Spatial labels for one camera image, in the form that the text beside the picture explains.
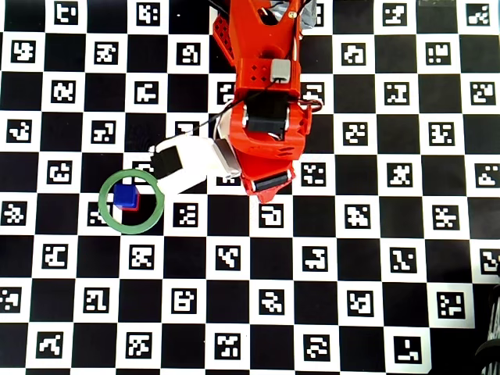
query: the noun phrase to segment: green ring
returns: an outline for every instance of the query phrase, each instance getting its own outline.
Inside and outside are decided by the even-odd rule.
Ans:
[[[106,205],[108,201],[108,193],[118,181],[122,180],[126,177],[139,177],[145,180],[148,184],[150,184],[155,191],[156,196],[156,207],[153,214],[142,224],[138,225],[123,225],[118,223],[109,213],[108,206]],[[163,210],[165,208],[165,195],[158,188],[158,181],[155,179],[153,175],[144,170],[121,170],[116,172],[112,176],[110,176],[101,187],[99,192],[99,201],[98,201],[99,213],[103,220],[108,224],[112,229],[118,230],[122,234],[140,234],[145,231],[151,229],[160,217],[162,217]]]

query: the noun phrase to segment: white square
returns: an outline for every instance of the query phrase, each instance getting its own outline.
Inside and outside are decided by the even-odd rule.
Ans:
[[[79,277],[75,281],[75,323],[118,323],[120,279]]]
[[[87,2],[72,0],[77,6],[57,5],[45,0],[45,32],[56,34],[85,34],[87,32]]]
[[[316,25],[312,29],[303,30],[302,33],[304,35],[332,35],[334,33],[333,7],[333,2],[318,0],[316,2]]]
[[[29,277],[0,277],[0,320],[2,323],[28,323],[30,321],[31,279]]]
[[[127,355],[137,356],[137,358],[127,358]],[[117,369],[159,369],[161,365],[161,323],[118,323]]]
[[[379,281],[338,281],[339,326],[382,327],[384,303]],[[358,311],[358,315],[349,315]]]
[[[420,197],[422,192],[422,161],[420,155],[378,155],[378,195]],[[388,179],[388,164],[397,164],[394,176]]]
[[[172,112],[168,113],[166,117],[166,136],[172,137],[175,134],[186,133],[191,131],[193,127],[202,125],[209,119],[208,113],[194,113],[194,112]],[[199,128],[199,134],[191,132],[189,134],[199,135],[200,137],[209,137],[208,124]]]
[[[293,323],[293,280],[250,280],[250,324]]]
[[[87,34],[86,73],[126,73],[126,34]],[[116,63],[113,56],[117,54]]]
[[[163,236],[120,238],[121,279],[163,279]]]
[[[467,12],[468,5],[478,6],[487,5],[487,9],[480,7],[478,12],[470,9]],[[467,0],[458,2],[456,14],[459,26],[459,34],[465,35],[498,35],[498,2],[495,0]]]
[[[167,72],[208,74],[209,38],[209,35],[170,34]]]
[[[293,237],[292,195],[275,195],[273,200],[265,205],[259,202],[255,195],[250,202],[250,237]]]
[[[381,238],[380,264],[385,283],[425,283],[427,281],[425,240]]]
[[[470,266],[474,284],[498,284],[500,240],[470,240]]]
[[[420,154],[465,154],[461,113],[421,113],[419,118]]]
[[[205,279],[163,279],[162,323],[205,323],[205,320]]]
[[[11,226],[11,225],[0,224],[0,235],[1,234],[8,234],[8,235],[21,234],[24,236],[33,235],[37,219],[37,193],[0,192],[0,211],[2,210],[3,202],[26,202],[27,204],[26,225]]]
[[[167,107],[168,74],[127,73],[126,81],[125,112],[165,113]]]
[[[373,35],[336,34],[332,42],[335,74],[375,74],[375,37]]]
[[[500,195],[500,155],[465,155],[468,197]]]
[[[206,324],[205,368],[207,370],[250,369],[250,325]]]
[[[458,293],[461,301],[461,313],[464,313],[465,318],[450,319],[449,317],[440,316],[441,304],[446,303],[440,298],[438,305],[438,293]],[[427,283],[427,306],[429,312],[429,327],[430,328],[474,328],[474,299],[472,284],[447,284],[447,283]]]
[[[416,65],[420,74],[460,74],[459,35],[417,34]]]
[[[169,33],[169,5],[168,2],[156,0],[149,2],[157,5],[150,9],[139,5],[142,0],[130,0],[128,5],[128,34],[167,35]]]
[[[41,110],[43,112],[83,112],[85,73],[44,72]]]
[[[2,70],[4,71],[43,72],[45,33],[6,31],[3,33],[2,55]]]
[[[377,115],[336,113],[334,146],[336,155],[376,155]]]
[[[310,74],[300,75],[302,86],[302,96],[304,100],[320,100],[323,108],[317,114],[332,115],[334,113],[334,80],[331,74]]]
[[[77,277],[78,236],[37,234],[33,243],[35,279],[74,279]]]
[[[49,337],[38,343],[38,334]],[[37,358],[41,353],[53,353],[60,358]],[[73,323],[30,322],[26,349],[26,368],[28,369],[69,369],[73,352]]]
[[[97,202],[98,202],[99,194],[98,193],[80,193],[80,201],[78,202],[78,234],[80,236],[120,236],[121,233],[117,230],[112,229],[108,225],[105,225],[105,222],[97,210]],[[113,194],[108,194],[107,202],[113,203]],[[88,225],[88,212],[89,205],[95,207],[91,207],[91,212],[94,213],[92,215],[92,219],[95,223],[99,222],[102,226],[89,226]],[[116,206],[112,207],[112,217],[121,223],[122,220],[122,211],[118,209]]]
[[[467,205],[467,197],[430,197],[425,196],[422,198],[423,203],[423,233],[426,239],[431,240],[468,240],[469,233],[469,210]],[[459,229],[447,230],[449,224],[453,228],[456,216],[452,212],[447,214],[444,210],[436,211],[439,207],[433,206],[458,206],[459,208]],[[437,222],[440,225],[445,224],[444,229],[434,229],[434,215],[440,217]]]
[[[346,210],[349,206],[360,206],[361,211],[350,209],[346,217]],[[337,238],[380,238],[379,212],[380,205],[376,195],[337,195],[335,197]]]
[[[393,13],[392,9],[389,9],[390,12],[384,14],[384,11],[387,12],[387,6],[391,3],[404,4],[404,13]],[[386,23],[384,23],[384,16],[388,17]],[[373,5],[373,33],[375,35],[416,34],[416,2],[412,0],[375,0]]]
[[[209,75],[209,113],[219,113],[234,99],[235,73]]]
[[[302,154],[293,167],[297,175],[291,182],[294,195],[335,195],[334,154]]]
[[[294,280],[336,281],[337,242],[328,237],[293,237]]]
[[[207,237],[206,279],[250,280],[250,237]]]
[[[84,112],[83,122],[82,152],[122,153],[124,151],[125,113]]]
[[[460,84],[464,115],[500,113],[500,73],[463,73],[460,76]],[[473,89],[479,90],[482,95],[473,95]],[[495,100],[494,104],[485,104],[492,98]]]
[[[16,120],[9,127],[9,120]],[[0,149],[6,152],[40,151],[41,112],[0,111]]]
[[[391,103],[387,104],[385,90],[394,92],[387,96]],[[379,115],[412,115],[419,114],[419,76],[411,73],[386,73],[375,75],[375,104]]]
[[[420,352],[412,351],[398,354],[398,361],[414,358],[419,363],[396,363],[394,337],[419,338]],[[432,367],[430,360],[430,329],[425,327],[384,327],[385,370],[392,373],[428,373]]]
[[[207,215],[207,195],[167,195],[163,214],[164,234],[174,237],[205,237],[208,226]]]
[[[80,193],[81,152],[40,152],[39,193]]]
[[[338,326],[294,326],[295,369],[297,371],[339,371],[341,368]],[[321,355],[330,360],[317,360]]]

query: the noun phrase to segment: gray connector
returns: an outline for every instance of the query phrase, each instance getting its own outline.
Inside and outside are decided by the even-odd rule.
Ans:
[[[291,76],[291,61],[274,59],[271,63],[271,81],[278,80],[281,84],[290,82]]]

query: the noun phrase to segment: blue cube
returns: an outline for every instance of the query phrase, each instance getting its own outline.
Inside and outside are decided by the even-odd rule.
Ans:
[[[139,190],[135,185],[116,184],[113,189],[113,204],[123,211],[139,210]]]

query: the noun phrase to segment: black wire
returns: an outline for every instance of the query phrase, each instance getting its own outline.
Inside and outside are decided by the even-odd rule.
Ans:
[[[216,115],[213,115],[211,116],[208,120],[206,120],[204,123],[200,123],[199,125],[197,125],[196,127],[193,127],[191,130],[189,131],[185,131],[183,133],[179,133],[179,134],[176,134],[176,135],[173,135],[171,137],[168,137],[166,138],[164,141],[169,141],[170,139],[174,139],[174,138],[177,138],[177,137],[180,137],[181,135],[185,135],[185,134],[189,134],[189,133],[192,133],[193,131],[196,131],[198,130],[199,128],[201,127],[204,127],[206,124],[208,123],[211,123],[212,121],[216,121],[219,117],[221,117],[224,113],[226,113],[227,111],[229,111],[230,109],[234,108],[235,106],[237,106],[238,104],[240,104],[241,102],[245,101],[245,100],[249,100],[249,99],[253,99],[255,98],[256,96],[259,96],[261,95],[263,92],[266,92],[267,90],[270,89],[271,86],[273,86],[276,82],[278,82],[279,80],[276,79],[274,80],[273,82],[271,82],[271,84],[269,84],[268,86],[266,86],[266,88],[264,88],[264,90],[262,91],[257,91],[256,93],[252,94],[252,95],[249,95],[249,96],[245,96],[244,98],[241,98],[240,100],[237,100],[236,102],[232,102],[231,104],[229,104],[226,108],[224,108],[221,112],[217,113]]]

